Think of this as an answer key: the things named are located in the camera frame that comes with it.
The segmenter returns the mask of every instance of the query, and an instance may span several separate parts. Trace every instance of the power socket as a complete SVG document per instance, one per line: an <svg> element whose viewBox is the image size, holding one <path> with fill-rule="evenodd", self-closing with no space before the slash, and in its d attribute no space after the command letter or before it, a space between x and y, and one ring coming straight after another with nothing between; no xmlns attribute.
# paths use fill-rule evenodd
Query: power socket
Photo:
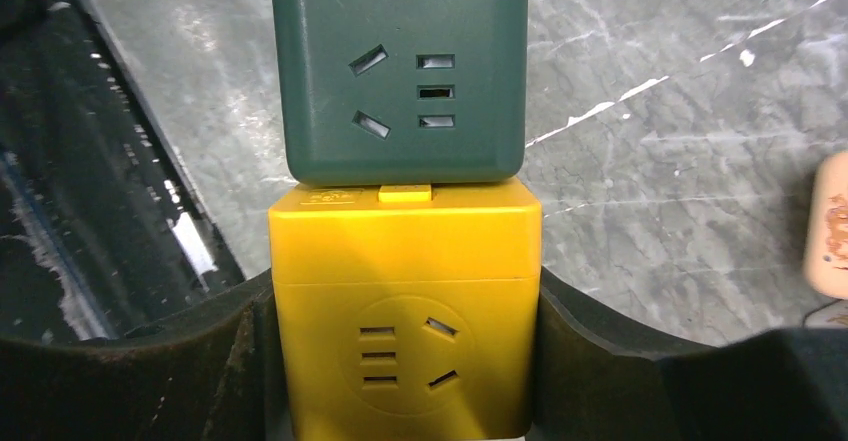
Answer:
<svg viewBox="0 0 848 441"><path fill-rule="evenodd" d="M298 441L527 432L542 214L518 180L298 185L269 217Z"/></svg>
<svg viewBox="0 0 848 441"><path fill-rule="evenodd" d="M273 3L299 181L488 182L519 171L527 0Z"/></svg>

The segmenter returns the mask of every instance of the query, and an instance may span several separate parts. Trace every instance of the gray marble surface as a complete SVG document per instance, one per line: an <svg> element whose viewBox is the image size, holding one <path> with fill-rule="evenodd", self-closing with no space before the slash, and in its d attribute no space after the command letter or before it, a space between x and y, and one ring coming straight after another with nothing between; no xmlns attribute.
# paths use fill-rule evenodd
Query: gray marble surface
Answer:
<svg viewBox="0 0 848 441"><path fill-rule="evenodd" d="M265 269L265 210L294 183L271 1L93 2L245 273ZM848 0L530 8L521 177L546 265L710 344L820 307L800 256L811 175L848 148Z"/></svg>

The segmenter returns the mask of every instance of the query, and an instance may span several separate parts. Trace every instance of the dark green box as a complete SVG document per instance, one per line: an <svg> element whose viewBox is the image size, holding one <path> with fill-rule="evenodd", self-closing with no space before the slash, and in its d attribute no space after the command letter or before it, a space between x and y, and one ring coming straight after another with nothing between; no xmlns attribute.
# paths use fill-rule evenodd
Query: dark green box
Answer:
<svg viewBox="0 0 848 441"><path fill-rule="evenodd" d="M521 168L527 0L273 1L299 181L481 182Z"/></svg>

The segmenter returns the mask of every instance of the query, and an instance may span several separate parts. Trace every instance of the socket hole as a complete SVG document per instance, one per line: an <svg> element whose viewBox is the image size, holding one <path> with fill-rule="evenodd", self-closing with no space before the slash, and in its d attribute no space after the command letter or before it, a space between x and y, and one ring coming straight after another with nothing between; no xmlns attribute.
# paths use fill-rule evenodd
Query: socket hole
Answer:
<svg viewBox="0 0 848 441"><path fill-rule="evenodd" d="M425 54L418 56L418 69L452 69L455 59L452 54Z"/></svg>
<svg viewBox="0 0 848 441"><path fill-rule="evenodd" d="M453 86L419 86L419 99L453 99Z"/></svg>
<svg viewBox="0 0 848 441"><path fill-rule="evenodd" d="M359 328L360 336L394 336L393 326L379 326L375 328Z"/></svg>
<svg viewBox="0 0 848 441"><path fill-rule="evenodd" d="M453 128L453 116L419 116L418 126L422 128Z"/></svg>
<svg viewBox="0 0 848 441"><path fill-rule="evenodd" d="M456 336L456 333L459 332L456 329L451 328L447 324L445 324L441 321L437 321L433 318L427 318L427 327L429 327L430 329L434 329L434 330L436 330L436 331L438 331L442 334L447 334L448 336L451 336L451 337Z"/></svg>
<svg viewBox="0 0 848 441"><path fill-rule="evenodd" d="M362 381L366 388L397 387L397 376L365 376Z"/></svg>
<svg viewBox="0 0 848 441"><path fill-rule="evenodd" d="M356 61L350 63L350 69L353 70L354 76L359 76L379 64L381 61L386 60L388 57L389 53L383 49L383 45L381 44L362 55L362 57Z"/></svg>
<svg viewBox="0 0 848 441"><path fill-rule="evenodd" d="M394 361L397 358L395 353L362 353L362 362L368 361Z"/></svg>
<svg viewBox="0 0 848 441"><path fill-rule="evenodd" d="M388 138L391 132L391 128L361 111L356 112L353 123L381 139Z"/></svg>
<svg viewBox="0 0 848 441"><path fill-rule="evenodd" d="M442 388L448 383L452 381L456 381L459 379L459 375L456 374L456 371L451 371L450 373L443 374L438 378L427 383L430 386L430 389L438 389Z"/></svg>

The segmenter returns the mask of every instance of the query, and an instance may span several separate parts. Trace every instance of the yellow tab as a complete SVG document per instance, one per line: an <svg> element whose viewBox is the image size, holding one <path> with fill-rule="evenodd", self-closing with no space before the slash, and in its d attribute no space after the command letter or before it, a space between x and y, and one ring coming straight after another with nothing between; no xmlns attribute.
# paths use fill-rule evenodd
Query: yellow tab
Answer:
<svg viewBox="0 0 848 441"><path fill-rule="evenodd" d="M378 199L381 203L423 203L433 200L433 187L429 184L383 186Z"/></svg>

